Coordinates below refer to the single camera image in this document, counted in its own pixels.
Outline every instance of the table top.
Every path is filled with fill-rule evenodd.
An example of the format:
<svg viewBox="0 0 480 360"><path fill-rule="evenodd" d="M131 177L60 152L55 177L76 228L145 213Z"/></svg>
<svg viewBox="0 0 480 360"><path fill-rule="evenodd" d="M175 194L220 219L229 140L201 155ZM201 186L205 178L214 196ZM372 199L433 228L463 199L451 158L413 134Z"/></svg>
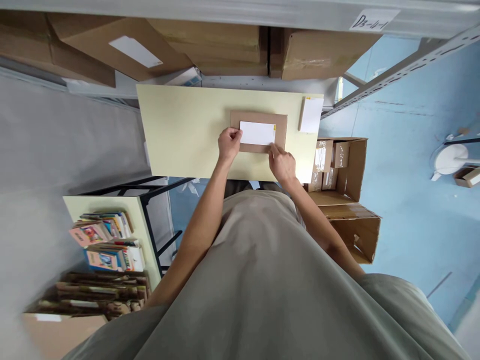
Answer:
<svg viewBox="0 0 480 360"><path fill-rule="evenodd" d="M138 85L137 92L153 175L210 178L230 110L243 110L288 116L285 150L295 157L298 179L310 183L318 134L298 127L303 98L323 95L162 85ZM268 155L252 152L237 155L228 178L276 181Z"/></svg>

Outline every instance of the stack of cardboard boxes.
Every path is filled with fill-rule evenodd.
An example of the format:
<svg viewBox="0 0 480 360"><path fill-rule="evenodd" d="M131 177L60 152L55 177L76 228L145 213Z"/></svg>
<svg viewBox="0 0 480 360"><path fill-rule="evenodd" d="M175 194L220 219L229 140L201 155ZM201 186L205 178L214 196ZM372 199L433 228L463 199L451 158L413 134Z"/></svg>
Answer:
<svg viewBox="0 0 480 360"><path fill-rule="evenodd" d="M304 186L359 264L374 261L381 220L359 203L366 155L366 138L319 138L312 183Z"/></svg>
<svg viewBox="0 0 480 360"><path fill-rule="evenodd" d="M196 66L206 76L341 76L378 34L0 10L0 56L64 78L115 86Z"/></svg>
<svg viewBox="0 0 480 360"><path fill-rule="evenodd" d="M0 56L61 77L115 87L114 69L60 41L42 12L0 11Z"/></svg>

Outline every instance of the shelving rack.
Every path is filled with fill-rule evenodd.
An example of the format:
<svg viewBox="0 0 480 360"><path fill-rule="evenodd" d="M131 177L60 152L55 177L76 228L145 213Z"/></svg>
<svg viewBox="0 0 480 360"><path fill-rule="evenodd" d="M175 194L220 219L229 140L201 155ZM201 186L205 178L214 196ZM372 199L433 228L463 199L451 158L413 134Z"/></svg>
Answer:
<svg viewBox="0 0 480 360"><path fill-rule="evenodd" d="M400 13L382 30L383 34L422 38L418 51L381 75L365 83L346 73L343 78L358 87L335 103L338 79L282 81L260 76L204 76L201 86L324 94L322 118L396 83L427 65L480 40L480 1L458 0L2 0L3 9L84 13L112 16L178 19L220 23L348 31L364 9L396 9ZM86 96L97 101L138 111L136 81L116 73L117 87L66 84L60 77L29 66L0 59L0 74ZM144 81L161 83L161 79Z"/></svg>

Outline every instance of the handwritten label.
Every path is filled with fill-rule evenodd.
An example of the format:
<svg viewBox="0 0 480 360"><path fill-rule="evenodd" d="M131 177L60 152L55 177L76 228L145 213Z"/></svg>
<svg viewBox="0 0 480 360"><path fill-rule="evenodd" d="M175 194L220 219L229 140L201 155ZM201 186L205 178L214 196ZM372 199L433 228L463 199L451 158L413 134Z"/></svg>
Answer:
<svg viewBox="0 0 480 360"><path fill-rule="evenodd" d="M365 9L356 18L350 30L362 32L381 32L400 10Z"/></svg>

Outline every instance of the gray dress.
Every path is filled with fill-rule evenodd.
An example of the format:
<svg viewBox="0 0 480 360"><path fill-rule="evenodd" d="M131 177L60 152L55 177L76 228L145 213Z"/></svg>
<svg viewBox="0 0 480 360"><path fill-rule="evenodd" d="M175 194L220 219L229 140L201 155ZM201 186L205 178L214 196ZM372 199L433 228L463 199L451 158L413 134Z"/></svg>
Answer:
<svg viewBox="0 0 480 360"><path fill-rule="evenodd" d="M299 224L293 202L246 190L170 307L114 320L65 359L468 359L411 283L354 281Z"/></svg>

